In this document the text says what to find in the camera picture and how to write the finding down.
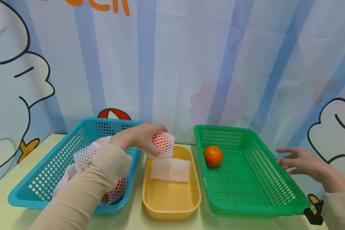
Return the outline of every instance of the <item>hand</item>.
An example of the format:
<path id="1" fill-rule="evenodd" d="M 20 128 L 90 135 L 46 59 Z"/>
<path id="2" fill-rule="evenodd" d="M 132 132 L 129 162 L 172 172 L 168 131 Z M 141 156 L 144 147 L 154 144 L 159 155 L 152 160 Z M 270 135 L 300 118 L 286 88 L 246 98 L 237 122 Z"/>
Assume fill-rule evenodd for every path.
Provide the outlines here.
<path id="1" fill-rule="evenodd" d="M 296 168 L 289 171 L 290 175 L 306 174 L 318 182 L 323 182 L 326 175 L 335 170 L 322 159 L 308 152 L 306 149 L 299 148 L 279 148 L 278 153 L 291 153 L 290 155 L 278 160 L 283 169 Z"/>
<path id="2" fill-rule="evenodd" d="M 119 146 L 124 151 L 134 146 L 157 156 L 158 148 L 152 143 L 152 138 L 161 130 L 167 132 L 167 128 L 161 124 L 155 126 L 149 123 L 139 124 L 115 134 L 110 143 Z"/>
<path id="3" fill-rule="evenodd" d="M 342 175 L 306 149 L 280 148 L 277 149 L 277 152 L 291 153 L 277 161 L 284 169 L 296 168 L 289 171 L 290 175 L 309 175 L 314 180 L 320 182 L 328 193 L 345 192 L 345 179 Z"/>

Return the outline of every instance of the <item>foam fruit net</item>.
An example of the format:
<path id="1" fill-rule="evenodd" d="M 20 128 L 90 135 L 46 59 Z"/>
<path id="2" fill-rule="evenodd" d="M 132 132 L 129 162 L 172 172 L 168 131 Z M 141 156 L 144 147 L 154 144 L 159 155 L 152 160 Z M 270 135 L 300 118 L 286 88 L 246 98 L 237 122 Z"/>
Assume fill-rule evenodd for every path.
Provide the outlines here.
<path id="1" fill-rule="evenodd" d="M 152 179 L 188 182 L 190 161 L 180 159 L 161 159 L 152 162 Z"/>
<path id="2" fill-rule="evenodd" d="M 66 185 L 66 183 L 76 174 L 76 172 L 79 172 L 81 168 L 92 158 L 92 156 L 100 150 L 102 145 L 110 142 L 111 138 L 111 136 L 99 138 L 98 140 L 92 142 L 90 145 L 74 153 L 74 164 L 69 165 L 66 168 L 62 179 L 59 181 L 54 191 L 52 192 L 52 198 L 54 198 L 59 190 Z M 116 187 L 103 195 L 99 204 L 109 205 L 119 200 L 125 193 L 128 180 L 129 172 L 126 172 L 124 176 L 119 179 Z"/>
<path id="3" fill-rule="evenodd" d="M 152 159 L 163 159 L 173 157 L 173 145 L 175 143 L 175 137 L 164 131 L 155 133 L 152 138 L 153 144 L 158 148 L 159 155 L 154 156 L 149 152 L 145 152 L 146 155 Z"/>

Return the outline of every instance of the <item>yellow plastic tray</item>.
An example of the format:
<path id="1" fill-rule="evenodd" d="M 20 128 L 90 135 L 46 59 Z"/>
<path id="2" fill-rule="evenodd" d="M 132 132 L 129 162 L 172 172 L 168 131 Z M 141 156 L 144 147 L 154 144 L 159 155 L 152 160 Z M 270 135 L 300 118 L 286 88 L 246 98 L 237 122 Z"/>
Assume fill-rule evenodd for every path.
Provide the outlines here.
<path id="1" fill-rule="evenodd" d="M 190 217 L 202 200 L 192 153 L 174 146 L 173 158 L 190 160 L 189 182 L 151 179 L 152 159 L 147 158 L 142 199 L 148 215 L 159 220 L 180 220 Z"/>

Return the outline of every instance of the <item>blue plastic basket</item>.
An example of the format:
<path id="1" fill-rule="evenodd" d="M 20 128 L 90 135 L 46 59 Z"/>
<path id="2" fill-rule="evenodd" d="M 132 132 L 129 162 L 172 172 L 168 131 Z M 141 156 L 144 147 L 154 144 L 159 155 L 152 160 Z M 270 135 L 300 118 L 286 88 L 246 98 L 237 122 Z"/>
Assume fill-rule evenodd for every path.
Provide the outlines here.
<path id="1" fill-rule="evenodd" d="M 13 206 L 42 210 L 51 201 L 52 191 L 65 173 L 66 167 L 74 163 L 73 154 L 93 141 L 140 124 L 138 121 L 107 118 L 86 118 L 69 133 L 15 186 L 8 196 Z M 141 151 L 135 147 L 127 149 L 132 156 L 130 177 L 124 196 L 112 205 L 98 205 L 93 215 L 114 216 L 126 205 L 131 194 Z"/>

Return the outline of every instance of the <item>sleeve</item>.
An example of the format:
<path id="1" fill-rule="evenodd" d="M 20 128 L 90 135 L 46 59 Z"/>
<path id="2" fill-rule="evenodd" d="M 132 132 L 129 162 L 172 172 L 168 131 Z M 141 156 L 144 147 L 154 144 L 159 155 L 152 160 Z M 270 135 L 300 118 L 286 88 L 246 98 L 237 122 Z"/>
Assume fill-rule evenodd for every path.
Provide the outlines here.
<path id="1" fill-rule="evenodd" d="M 30 230 L 84 229 L 103 194 L 131 164 L 120 147 L 105 144 L 40 213 Z"/>
<path id="2" fill-rule="evenodd" d="M 322 199 L 322 217 L 328 229 L 345 230 L 345 192 L 325 193 Z"/>

